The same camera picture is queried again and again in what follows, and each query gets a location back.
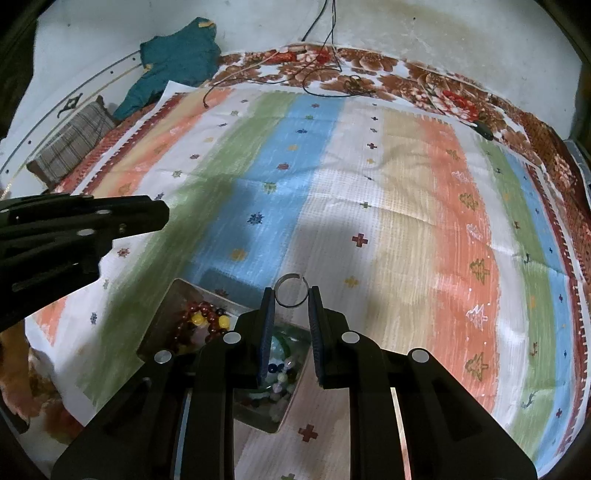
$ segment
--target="storage box with jewelry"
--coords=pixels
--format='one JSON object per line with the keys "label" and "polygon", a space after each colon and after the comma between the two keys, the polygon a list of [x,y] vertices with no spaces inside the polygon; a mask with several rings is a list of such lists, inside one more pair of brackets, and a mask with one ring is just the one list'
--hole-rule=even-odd
{"label": "storage box with jewelry", "polygon": [[[138,348],[142,360],[166,349],[176,355],[197,352],[231,331],[251,309],[180,278],[168,288]],[[279,430],[297,392],[310,349],[310,332],[275,322],[267,377],[258,390],[234,390],[234,418],[268,433]]]}

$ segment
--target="silver bangle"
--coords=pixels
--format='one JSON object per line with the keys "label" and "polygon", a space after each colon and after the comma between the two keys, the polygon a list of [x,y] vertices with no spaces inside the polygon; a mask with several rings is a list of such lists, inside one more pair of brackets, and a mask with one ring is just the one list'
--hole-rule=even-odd
{"label": "silver bangle", "polygon": [[[286,305],[286,304],[280,302],[279,298],[277,297],[277,292],[279,291],[279,287],[281,287],[281,285],[283,284],[283,282],[285,280],[290,280],[292,278],[297,278],[298,280],[301,280],[304,283],[304,285],[306,286],[306,296],[302,299],[302,301],[299,301],[298,303],[295,303],[293,305]],[[303,275],[300,275],[299,273],[286,273],[279,280],[277,280],[275,282],[275,287],[273,287],[273,290],[275,293],[275,301],[279,305],[281,305],[282,307],[285,307],[286,309],[294,309],[296,307],[299,307],[302,303],[304,303],[306,301],[306,299],[308,298],[308,292],[310,290],[310,286],[308,285],[308,282],[306,281],[306,279],[304,278]]]}

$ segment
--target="bed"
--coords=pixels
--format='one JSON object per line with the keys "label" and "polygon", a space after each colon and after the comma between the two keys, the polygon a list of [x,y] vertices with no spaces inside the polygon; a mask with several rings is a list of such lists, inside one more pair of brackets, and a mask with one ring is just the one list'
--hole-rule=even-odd
{"label": "bed", "polygon": [[[209,93],[169,83],[57,186],[171,209],[162,232],[118,240],[99,281],[27,319],[64,405],[86,424],[139,367],[174,278],[256,308],[297,272],[383,348],[431,351],[544,475],[589,399],[591,231],[577,165],[550,127],[461,76],[304,49],[222,57],[212,82],[228,81]],[[305,309],[278,316],[307,325]],[[321,390],[308,367],[277,434],[236,423],[235,458],[239,479],[343,478],[347,394]]]}

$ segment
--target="teal cloth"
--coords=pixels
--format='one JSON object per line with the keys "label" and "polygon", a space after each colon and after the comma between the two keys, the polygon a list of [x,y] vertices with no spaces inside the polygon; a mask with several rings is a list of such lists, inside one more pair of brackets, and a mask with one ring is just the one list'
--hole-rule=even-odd
{"label": "teal cloth", "polygon": [[166,88],[169,80],[198,86],[217,71],[220,48],[215,43],[217,28],[199,27],[209,22],[197,17],[189,25],[168,37],[154,37],[139,47],[144,66],[152,65],[129,89],[113,116],[124,120],[145,107]]}

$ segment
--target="floral blanket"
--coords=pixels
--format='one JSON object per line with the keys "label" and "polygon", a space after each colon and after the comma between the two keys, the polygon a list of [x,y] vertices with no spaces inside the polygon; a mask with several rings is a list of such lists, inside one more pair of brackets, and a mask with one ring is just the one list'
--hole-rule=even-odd
{"label": "floral blanket", "polygon": [[[86,424],[138,368],[175,277],[256,308],[298,272],[383,348],[431,351],[546,472],[584,421],[589,312],[543,168],[437,114],[444,103],[244,84],[213,90],[206,109],[206,91],[169,84],[76,180],[74,193],[146,194],[171,215],[118,240],[98,282],[28,319],[72,415]],[[305,308],[278,315],[307,324]],[[236,424],[237,478],[348,474],[347,393],[321,390],[310,367],[301,382],[276,435]]]}

